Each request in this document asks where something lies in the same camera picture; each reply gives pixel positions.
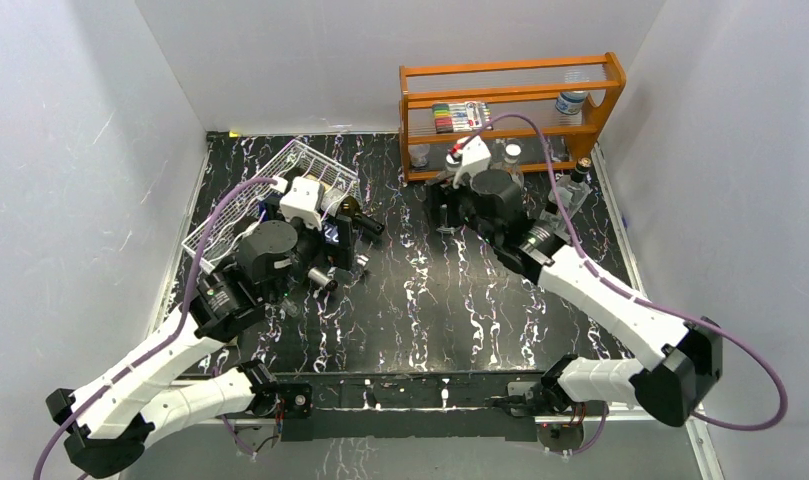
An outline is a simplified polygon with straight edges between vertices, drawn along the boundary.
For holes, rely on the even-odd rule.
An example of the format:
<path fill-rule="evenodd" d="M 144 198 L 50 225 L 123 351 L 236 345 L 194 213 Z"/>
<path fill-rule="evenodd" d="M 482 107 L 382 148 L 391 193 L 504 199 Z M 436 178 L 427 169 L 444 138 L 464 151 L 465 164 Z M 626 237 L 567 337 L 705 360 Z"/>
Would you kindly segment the clear glass bottle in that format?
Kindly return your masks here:
<path fill-rule="evenodd" d="M 298 318 L 303 314 L 303 310 L 289 297 L 289 295 L 285 295 L 280 300 L 279 308 L 286 316 L 291 318 Z"/>

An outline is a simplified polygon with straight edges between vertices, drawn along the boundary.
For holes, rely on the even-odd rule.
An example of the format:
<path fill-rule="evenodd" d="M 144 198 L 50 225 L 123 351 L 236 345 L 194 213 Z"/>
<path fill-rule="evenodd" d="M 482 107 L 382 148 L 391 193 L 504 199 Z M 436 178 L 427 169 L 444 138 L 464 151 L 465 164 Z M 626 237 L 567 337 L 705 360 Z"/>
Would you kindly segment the blue square bottle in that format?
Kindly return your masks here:
<path fill-rule="evenodd" d="M 322 233 L 324 243 L 327 246 L 338 246 L 339 245 L 339 229 L 337 226 L 330 224 L 330 223 L 323 223 L 322 224 Z"/>

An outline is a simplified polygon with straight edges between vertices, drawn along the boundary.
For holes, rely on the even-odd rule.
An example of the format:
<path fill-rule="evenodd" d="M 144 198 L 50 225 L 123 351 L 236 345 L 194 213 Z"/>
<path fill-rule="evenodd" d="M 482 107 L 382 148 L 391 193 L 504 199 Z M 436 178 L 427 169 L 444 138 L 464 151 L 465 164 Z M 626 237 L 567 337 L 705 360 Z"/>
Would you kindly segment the dark green wine bottle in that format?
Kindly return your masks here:
<path fill-rule="evenodd" d="M 320 289 L 326 292 L 335 291 L 338 288 L 338 281 L 331 275 L 317 267 L 312 267 L 307 271 L 307 278 Z"/>

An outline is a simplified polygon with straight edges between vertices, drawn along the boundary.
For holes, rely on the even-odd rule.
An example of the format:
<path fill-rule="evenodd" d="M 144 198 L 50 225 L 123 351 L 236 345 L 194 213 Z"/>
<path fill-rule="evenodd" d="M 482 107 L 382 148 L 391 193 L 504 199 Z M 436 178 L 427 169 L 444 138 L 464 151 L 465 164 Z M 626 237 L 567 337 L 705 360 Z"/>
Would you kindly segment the grey bottle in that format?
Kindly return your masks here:
<path fill-rule="evenodd" d="M 587 177 L 592 166 L 592 160 L 589 157 L 583 157 L 577 161 L 575 168 L 569 174 L 561 175 L 556 180 L 556 187 L 549 192 L 545 207 L 540 214 L 541 220 L 545 220 L 555 228 L 566 226 L 567 222 L 560 213 L 557 199 L 561 200 L 568 218 L 572 219 L 591 191 Z"/>

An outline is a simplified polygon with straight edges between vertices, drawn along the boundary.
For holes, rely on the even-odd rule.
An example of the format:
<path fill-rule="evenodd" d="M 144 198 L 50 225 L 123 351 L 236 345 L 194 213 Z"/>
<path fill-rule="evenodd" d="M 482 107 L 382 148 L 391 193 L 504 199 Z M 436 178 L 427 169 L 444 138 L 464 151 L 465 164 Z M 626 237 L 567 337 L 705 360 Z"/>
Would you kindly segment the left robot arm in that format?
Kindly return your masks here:
<path fill-rule="evenodd" d="M 340 214 L 312 227 L 266 213 L 239 220 L 232 233 L 232 251 L 210 273 L 191 276 L 183 301 L 156 331 L 96 380 L 47 397 L 67 456 L 85 474 L 113 476 L 161 439 L 211 418 L 310 416 L 311 386 L 279 381 L 259 359 L 184 388 L 173 382 L 262 321 L 268 308 L 287 309 L 295 284 L 334 290 L 327 267 L 357 266 L 354 224 Z"/>

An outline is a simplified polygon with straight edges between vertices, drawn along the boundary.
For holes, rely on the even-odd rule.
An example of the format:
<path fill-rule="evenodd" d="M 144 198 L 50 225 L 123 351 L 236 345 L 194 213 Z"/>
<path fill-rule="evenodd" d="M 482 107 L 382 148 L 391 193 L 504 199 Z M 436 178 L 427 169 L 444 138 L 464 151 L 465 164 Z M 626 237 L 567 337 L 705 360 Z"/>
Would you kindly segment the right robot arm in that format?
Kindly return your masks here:
<path fill-rule="evenodd" d="M 486 170 L 460 186 L 444 173 L 427 182 L 424 208 L 435 225 L 475 232 L 508 270 L 568 301 L 633 354 L 623 360 L 566 355 L 530 393 L 511 395 L 506 407 L 567 414 L 580 403 L 617 402 L 680 427 L 720 379 L 719 334 L 645 306 L 640 292 L 530 217 L 508 173 Z"/>

